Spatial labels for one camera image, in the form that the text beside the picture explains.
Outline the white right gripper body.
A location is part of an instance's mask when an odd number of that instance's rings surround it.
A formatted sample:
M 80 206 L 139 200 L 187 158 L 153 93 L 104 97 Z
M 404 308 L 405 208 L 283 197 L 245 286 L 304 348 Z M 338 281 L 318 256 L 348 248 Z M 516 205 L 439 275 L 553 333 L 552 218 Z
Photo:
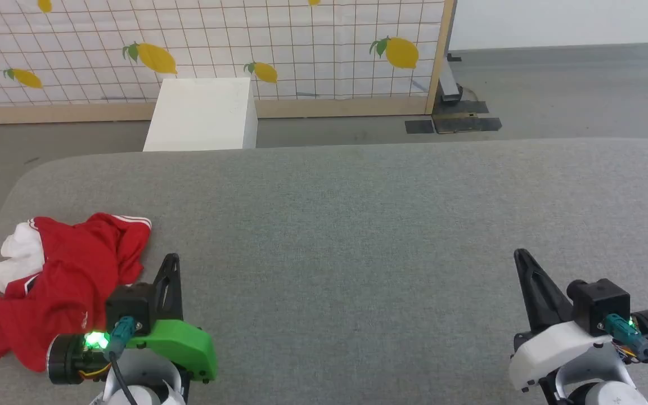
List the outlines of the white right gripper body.
M 508 377 L 516 390 L 555 372 L 559 394 L 589 380 L 617 381 L 637 389 L 609 334 L 591 336 L 574 321 L 550 326 L 515 349 Z

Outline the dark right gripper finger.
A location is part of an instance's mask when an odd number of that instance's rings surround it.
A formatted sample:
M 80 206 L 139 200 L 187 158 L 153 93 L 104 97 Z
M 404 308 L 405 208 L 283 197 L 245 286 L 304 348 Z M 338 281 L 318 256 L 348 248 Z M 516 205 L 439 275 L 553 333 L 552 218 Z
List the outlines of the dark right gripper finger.
M 538 334 L 573 320 L 573 305 L 527 249 L 514 251 L 530 331 Z

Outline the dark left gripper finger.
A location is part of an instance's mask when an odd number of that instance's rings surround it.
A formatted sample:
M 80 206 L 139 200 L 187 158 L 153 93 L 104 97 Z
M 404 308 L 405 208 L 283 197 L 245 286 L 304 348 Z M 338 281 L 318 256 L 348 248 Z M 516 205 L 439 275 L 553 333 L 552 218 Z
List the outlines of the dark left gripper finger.
M 165 256 L 154 282 L 154 322 L 183 321 L 181 263 L 177 253 Z

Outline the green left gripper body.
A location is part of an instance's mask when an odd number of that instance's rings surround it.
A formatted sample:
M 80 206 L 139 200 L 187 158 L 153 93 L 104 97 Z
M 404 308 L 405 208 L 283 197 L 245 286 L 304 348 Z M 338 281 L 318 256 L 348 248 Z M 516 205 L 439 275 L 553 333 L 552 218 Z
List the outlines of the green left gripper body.
M 218 378 L 218 357 L 206 331 L 180 319 L 155 321 L 147 335 L 134 336 L 127 349 L 151 349 L 175 366 L 182 367 L 196 380 Z

